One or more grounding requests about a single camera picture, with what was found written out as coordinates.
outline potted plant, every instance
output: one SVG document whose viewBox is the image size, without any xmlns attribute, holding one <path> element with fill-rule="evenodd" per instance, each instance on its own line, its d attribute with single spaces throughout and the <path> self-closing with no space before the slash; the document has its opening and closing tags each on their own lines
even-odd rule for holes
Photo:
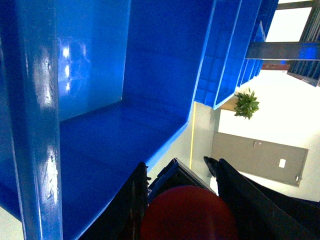
<svg viewBox="0 0 320 240">
<path fill-rule="evenodd" d="M 255 91 L 251 92 L 249 88 L 249 93 L 239 92 L 235 96 L 238 97 L 236 107 L 234 108 L 235 116 L 242 116 L 244 119 L 248 118 L 250 120 L 253 113 L 259 110 L 259 102 L 255 96 Z"/>
</svg>

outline metal beam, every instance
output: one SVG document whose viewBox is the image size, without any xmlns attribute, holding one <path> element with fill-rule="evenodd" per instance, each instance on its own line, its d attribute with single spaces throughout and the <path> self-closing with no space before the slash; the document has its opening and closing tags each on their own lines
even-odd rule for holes
<svg viewBox="0 0 320 240">
<path fill-rule="evenodd" d="M 316 42 L 251 42 L 247 59 L 320 60 L 320 41 Z"/>
<path fill-rule="evenodd" d="M 276 10 L 312 8 L 314 1 L 298 1 L 278 4 Z"/>
</svg>

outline blue storage bin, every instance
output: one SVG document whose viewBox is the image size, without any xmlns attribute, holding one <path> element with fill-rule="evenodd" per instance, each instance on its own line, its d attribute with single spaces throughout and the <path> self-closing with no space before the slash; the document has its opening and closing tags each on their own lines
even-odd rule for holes
<svg viewBox="0 0 320 240">
<path fill-rule="evenodd" d="M 261 0 L 242 0 L 235 25 L 229 54 L 224 67 L 220 88 L 213 109 L 219 108 L 229 100 L 236 90 L 244 64 L 250 38 L 254 29 Z"/>
<path fill-rule="evenodd" d="M 195 95 L 197 102 L 210 106 L 213 109 L 216 109 L 220 105 L 220 102 L 217 102 L 219 91 L 222 94 L 228 88 L 229 81 L 223 81 L 223 76 L 226 70 L 227 59 L 230 55 L 230 47 L 241 2 L 241 0 L 217 1 L 215 6 L 213 24 L 210 29 Z"/>
<path fill-rule="evenodd" d="M 264 42 L 264 41 L 266 41 L 266 34 L 264 31 L 263 22 L 262 21 L 256 22 L 253 29 L 252 36 L 251 36 L 251 42 Z M 241 84 L 245 84 L 249 82 L 251 79 L 253 79 L 256 76 L 256 73 L 259 70 L 258 68 L 260 64 L 261 62 L 258 59 L 248 60 Z"/>
</svg>

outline yellow stripe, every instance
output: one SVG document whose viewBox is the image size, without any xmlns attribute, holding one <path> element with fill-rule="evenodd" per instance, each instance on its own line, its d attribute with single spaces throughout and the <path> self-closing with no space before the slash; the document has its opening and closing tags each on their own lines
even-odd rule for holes
<svg viewBox="0 0 320 240">
<path fill-rule="evenodd" d="M 191 166 L 192 166 L 192 153 L 193 153 L 193 148 L 194 148 L 195 122 L 196 122 L 196 105 L 197 105 L 197 103 L 194 102 L 193 115 L 192 115 L 192 132 L 191 132 L 190 163 L 189 163 L 189 168 L 190 168 L 190 169 L 191 169 Z"/>
</svg>

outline plastic bin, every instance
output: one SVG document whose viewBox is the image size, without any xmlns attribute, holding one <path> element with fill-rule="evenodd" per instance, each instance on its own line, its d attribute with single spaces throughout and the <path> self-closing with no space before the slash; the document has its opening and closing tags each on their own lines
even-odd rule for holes
<svg viewBox="0 0 320 240">
<path fill-rule="evenodd" d="M 215 0 L 58 0 L 56 11 L 52 4 L 19 0 L 0 10 L 1 23 L 7 19 L 3 17 L 6 11 L 16 10 L 16 18 L 10 16 L 19 24 L 5 24 L 15 28 L 10 32 L 15 40 L 35 49 L 28 51 L 30 56 L 43 52 L 42 41 L 55 46 L 55 39 L 43 33 L 54 34 L 56 19 L 59 47 L 48 53 L 49 61 L 58 58 L 58 65 L 50 70 L 56 69 L 59 76 L 47 75 L 46 81 L 52 84 L 48 98 L 37 92 L 29 99 L 33 88 L 23 88 L 23 77 L 19 84 L 13 78 L 5 79 L 11 95 L 26 89 L 21 97 L 21 102 L 27 100 L 25 108 L 10 105 L 10 112 L 18 118 L 25 114 L 25 135 L 30 142 L 37 141 L 24 145 L 22 136 L 21 142 L 14 136 L 15 149 L 36 154 L 14 159 L 11 152 L 9 158 L 1 159 L 0 205 L 22 221 L 27 238 L 59 239 L 63 232 L 63 238 L 69 240 L 78 239 L 104 212 L 139 162 L 152 168 L 187 126 Z M 21 21 L 26 13 L 32 21 Z M 38 26 L 46 29 L 40 27 L 31 41 L 24 41 Z M 26 67 L 39 67 L 37 62 L 19 64 L 21 68 L 6 69 L 8 76 L 14 71 L 23 75 Z M 57 82 L 59 109 L 33 115 L 46 99 L 58 101 Z M 58 111 L 60 128 L 54 118 Z M 39 126 L 39 134 L 33 126 Z M 11 144 L 11 137 L 6 143 Z M 47 159 L 43 149 L 52 150 L 56 158 Z M 17 176 L 25 180 L 19 191 L 26 193 L 26 201 L 18 197 L 14 163 L 20 166 Z M 52 179 L 57 181 L 53 187 Z M 21 216 L 19 204 L 27 209 L 28 201 L 32 208 Z"/>
<path fill-rule="evenodd" d="M 216 109 L 241 0 L 217 1 L 195 100 Z"/>
<path fill-rule="evenodd" d="M 220 107 L 235 93 L 260 4 L 261 0 L 254 2 L 242 0 L 221 85 L 217 92 L 216 103 L 213 109 Z"/>
</svg>

